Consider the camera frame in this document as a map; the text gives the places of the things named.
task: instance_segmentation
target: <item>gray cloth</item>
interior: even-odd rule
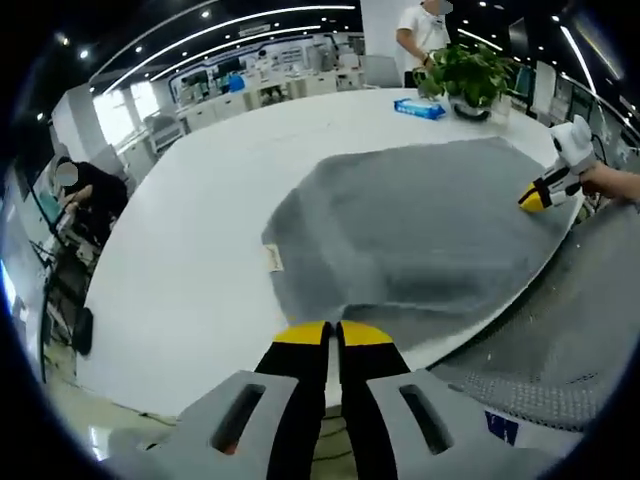
[[[499,138],[320,162],[262,236],[282,259],[271,279],[284,313],[366,320],[400,348],[492,315],[571,220],[573,199],[538,214],[518,207],[542,170]]]

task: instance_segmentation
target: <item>floor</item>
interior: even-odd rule
[[[102,460],[114,449],[152,443],[171,431],[173,418],[144,416],[92,395],[74,384],[74,357],[69,348],[52,342],[46,350],[46,391],[63,424],[89,454]],[[349,436],[342,417],[328,412],[312,466],[311,480],[357,479]],[[146,432],[143,438],[139,432]]]

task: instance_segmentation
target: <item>plant pot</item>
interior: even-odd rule
[[[465,120],[470,122],[484,122],[491,115],[490,108],[474,108],[469,106],[464,99],[460,97],[449,97],[449,103],[453,107],[453,111]]]

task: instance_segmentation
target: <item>white table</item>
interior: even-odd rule
[[[393,100],[411,94],[365,90],[286,102],[174,144],[136,191],[95,270],[86,302],[95,316],[93,350],[78,359],[79,385],[120,405],[177,415],[235,371],[253,370],[287,327],[260,235],[326,157],[499,135],[544,166],[555,160],[547,129],[522,114],[512,111],[500,127],[394,112]],[[502,310],[402,354],[412,369],[431,365]],[[327,404],[339,402],[332,374]]]

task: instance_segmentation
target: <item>blue sticker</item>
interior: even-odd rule
[[[489,431],[509,445],[515,445],[518,436],[518,424],[493,413],[484,412],[487,417]]]

